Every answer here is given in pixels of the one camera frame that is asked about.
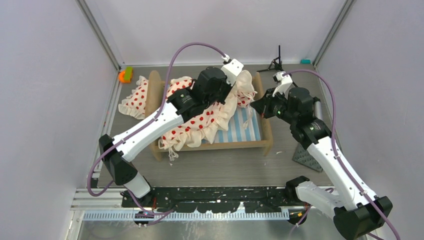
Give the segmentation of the strawberry print small pillow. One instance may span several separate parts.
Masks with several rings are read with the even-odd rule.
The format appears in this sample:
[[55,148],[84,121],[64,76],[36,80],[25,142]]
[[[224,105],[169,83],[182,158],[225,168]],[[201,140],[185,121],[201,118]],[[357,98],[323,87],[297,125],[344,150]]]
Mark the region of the strawberry print small pillow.
[[136,81],[136,88],[118,104],[118,111],[123,115],[143,120],[146,117],[148,87],[149,80],[140,75]]

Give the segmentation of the wooden pet bed frame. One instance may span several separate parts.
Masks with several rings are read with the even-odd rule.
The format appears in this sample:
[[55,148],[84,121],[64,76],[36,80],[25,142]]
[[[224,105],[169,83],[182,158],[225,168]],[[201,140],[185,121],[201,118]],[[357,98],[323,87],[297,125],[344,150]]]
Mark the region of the wooden pet bed frame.
[[[145,114],[148,116],[160,107],[165,82],[161,80],[158,71],[150,72],[147,88]],[[237,108],[229,121],[228,131],[219,130],[213,143],[203,140],[198,147],[184,146],[182,152],[222,149],[262,148],[267,156],[273,146],[271,124],[268,119],[262,119],[249,106]]]

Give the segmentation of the strawberry print ruffled blanket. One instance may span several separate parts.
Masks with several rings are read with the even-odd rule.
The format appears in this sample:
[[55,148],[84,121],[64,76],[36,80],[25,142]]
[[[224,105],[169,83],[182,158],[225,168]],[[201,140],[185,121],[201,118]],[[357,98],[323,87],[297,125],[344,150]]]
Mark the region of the strawberry print ruffled blanket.
[[183,113],[190,117],[185,123],[166,132],[158,142],[160,149],[168,151],[171,161],[178,158],[177,152],[184,146],[197,148],[202,141],[213,144],[218,131],[228,131],[237,108],[246,108],[253,101],[257,91],[249,71],[242,70],[230,89],[227,89],[227,78],[221,69],[209,67],[202,70],[198,78],[171,79],[168,98],[176,91],[188,89],[192,99],[200,101]]

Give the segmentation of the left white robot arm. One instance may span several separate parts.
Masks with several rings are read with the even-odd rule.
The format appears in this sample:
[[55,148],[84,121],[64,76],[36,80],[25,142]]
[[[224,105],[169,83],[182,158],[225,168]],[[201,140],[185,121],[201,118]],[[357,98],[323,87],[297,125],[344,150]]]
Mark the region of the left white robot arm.
[[207,67],[191,87],[176,90],[160,108],[129,130],[114,137],[101,136],[100,160],[113,182],[127,188],[141,207],[148,207],[154,199],[151,186],[132,160],[166,132],[202,114],[214,103],[224,104],[243,67],[237,59],[221,68]]

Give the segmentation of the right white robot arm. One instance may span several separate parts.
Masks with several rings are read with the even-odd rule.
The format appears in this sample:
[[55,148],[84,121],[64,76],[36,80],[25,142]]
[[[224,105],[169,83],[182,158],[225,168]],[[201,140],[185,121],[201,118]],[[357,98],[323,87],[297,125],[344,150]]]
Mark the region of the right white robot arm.
[[319,163],[336,189],[336,194],[330,193],[299,176],[286,183],[287,202],[314,206],[332,219],[347,240],[389,225],[392,202],[378,196],[349,164],[336,143],[334,130],[317,116],[318,99],[306,88],[293,87],[287,72],[280,71],[273,78],[276,87],[251,106],[265,119],[277,117],[288,123],[293,138]]

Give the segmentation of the blue striped mattress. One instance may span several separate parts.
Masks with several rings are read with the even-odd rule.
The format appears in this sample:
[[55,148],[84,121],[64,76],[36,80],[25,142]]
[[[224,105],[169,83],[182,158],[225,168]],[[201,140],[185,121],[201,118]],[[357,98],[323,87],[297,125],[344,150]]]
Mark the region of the blue striped mattress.
[[218,130],[214,144],[261,141],[260,125],[257,114],[250,105],[237,107],[228,122],[228,130]]

